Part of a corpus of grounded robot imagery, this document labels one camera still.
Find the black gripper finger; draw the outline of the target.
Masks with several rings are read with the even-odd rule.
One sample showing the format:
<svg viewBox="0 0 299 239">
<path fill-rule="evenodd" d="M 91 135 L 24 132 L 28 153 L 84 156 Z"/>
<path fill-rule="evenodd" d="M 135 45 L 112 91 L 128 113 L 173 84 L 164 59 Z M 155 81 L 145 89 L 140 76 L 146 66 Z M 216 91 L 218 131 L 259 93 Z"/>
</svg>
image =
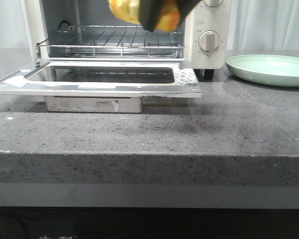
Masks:
<svg viewBox="0 0 299 239">
<path fill-rule="evenodd" d="M 139 21 L 147 31 L 171 32 L 177 29 L 198 3 L 197 0 L 142 0 Z"/>
</svg>

